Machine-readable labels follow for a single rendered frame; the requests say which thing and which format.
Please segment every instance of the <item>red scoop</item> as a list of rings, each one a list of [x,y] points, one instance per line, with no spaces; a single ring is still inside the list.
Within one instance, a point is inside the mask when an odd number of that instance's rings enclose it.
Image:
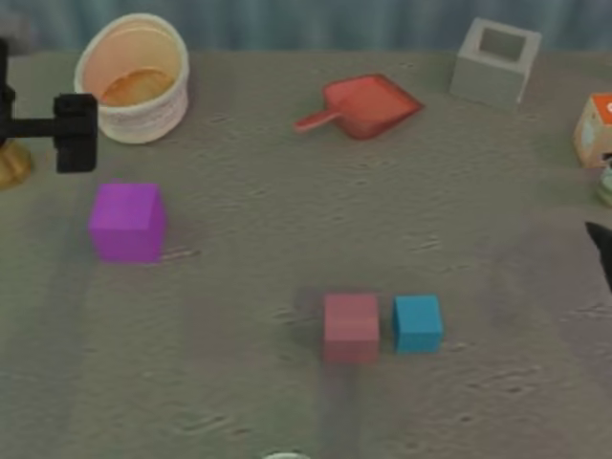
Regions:
[[[297,132],[307,132],[333,120],[354,139],[372,139],[425,108],[383,75],[332,82],[323,88],[323,97],[326,109],[296,122]]]

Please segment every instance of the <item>background fabric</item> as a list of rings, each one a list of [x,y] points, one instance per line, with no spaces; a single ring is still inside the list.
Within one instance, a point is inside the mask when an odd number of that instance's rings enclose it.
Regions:
[[[452,49],[474,16],[544,33],[552,49],[612,47],[610,0],[0,0],[45,48],[83,47],[129,12],[171,21],[193,49]]]

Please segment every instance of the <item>gray box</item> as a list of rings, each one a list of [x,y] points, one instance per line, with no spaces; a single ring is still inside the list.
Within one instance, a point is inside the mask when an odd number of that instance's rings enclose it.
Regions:
[[[520,103],[542,34],[477,17],[457,55],[450,93],[514,110]]]

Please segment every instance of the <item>blue cube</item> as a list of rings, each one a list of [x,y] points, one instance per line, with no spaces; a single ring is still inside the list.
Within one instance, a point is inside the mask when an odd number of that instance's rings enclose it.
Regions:
[[[444,334],[436,295],[396,296],[393,304],[395,350],[436,352]]]

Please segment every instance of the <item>tabletop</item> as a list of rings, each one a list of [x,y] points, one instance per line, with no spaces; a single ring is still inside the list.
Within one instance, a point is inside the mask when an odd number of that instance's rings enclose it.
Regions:
[[[11,63],[19,116],[51,114],[77,54]],[[583,222],[612,222],[571,144],[612,55],[544,54],[505,113],[447,92],[451,54],[208,53],[166,138],[99,141],[93,174],[0,195],[3,459],[603,457],[612,304]],[[383,136],[297,135],[325,83],[388,75],[426,109]],[[161,186],[159,265],[97,261],[112,180]],[[320,297],[382,299],[379,360],[320,362]],[[436,294],[435,355],[395,355],[390,299]]]

